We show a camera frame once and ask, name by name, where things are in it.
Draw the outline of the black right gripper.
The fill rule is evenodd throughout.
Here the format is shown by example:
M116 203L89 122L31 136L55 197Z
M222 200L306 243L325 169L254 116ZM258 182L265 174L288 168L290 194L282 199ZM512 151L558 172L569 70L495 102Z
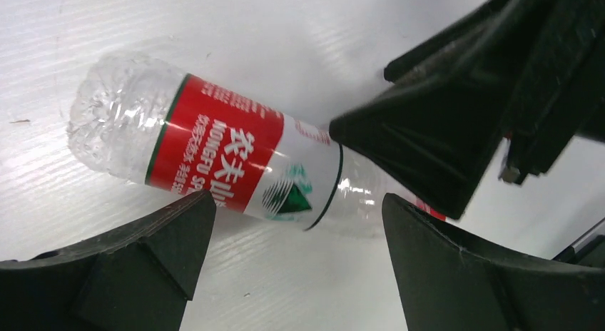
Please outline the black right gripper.
M387 64L390 83L444 71L470 50L510 0L488 0ZM547 173L574 136L604 142L604 0L554 0L511 99L499 174L521 185Z

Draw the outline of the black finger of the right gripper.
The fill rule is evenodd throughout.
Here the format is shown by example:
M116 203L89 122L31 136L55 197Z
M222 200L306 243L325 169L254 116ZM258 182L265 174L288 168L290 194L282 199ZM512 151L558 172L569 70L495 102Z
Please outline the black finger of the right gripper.
M487 30L444 71L333 119L330 135L447 217L462 216L504 135L511 64Z

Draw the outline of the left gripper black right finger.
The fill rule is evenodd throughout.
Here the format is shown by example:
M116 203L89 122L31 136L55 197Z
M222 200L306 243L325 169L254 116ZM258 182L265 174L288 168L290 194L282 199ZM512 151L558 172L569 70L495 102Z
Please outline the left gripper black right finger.
M409 330L602 330L604 270L538 258L382 202Z

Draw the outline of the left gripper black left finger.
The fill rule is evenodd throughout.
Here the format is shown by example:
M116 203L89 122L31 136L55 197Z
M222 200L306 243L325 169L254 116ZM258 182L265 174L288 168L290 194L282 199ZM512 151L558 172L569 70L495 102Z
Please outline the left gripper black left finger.
M3 330L178 330L215 222L205 191L30 260L1 263Z

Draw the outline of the red-blue label bottle red cap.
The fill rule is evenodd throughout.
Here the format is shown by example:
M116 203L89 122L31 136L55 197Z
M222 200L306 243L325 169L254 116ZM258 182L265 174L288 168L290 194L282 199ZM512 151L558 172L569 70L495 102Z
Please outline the red-blue label bottle red cap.
M92 170L299 230L381 238L388 193L437 215L326 130L141 53L89 69L67 134Z

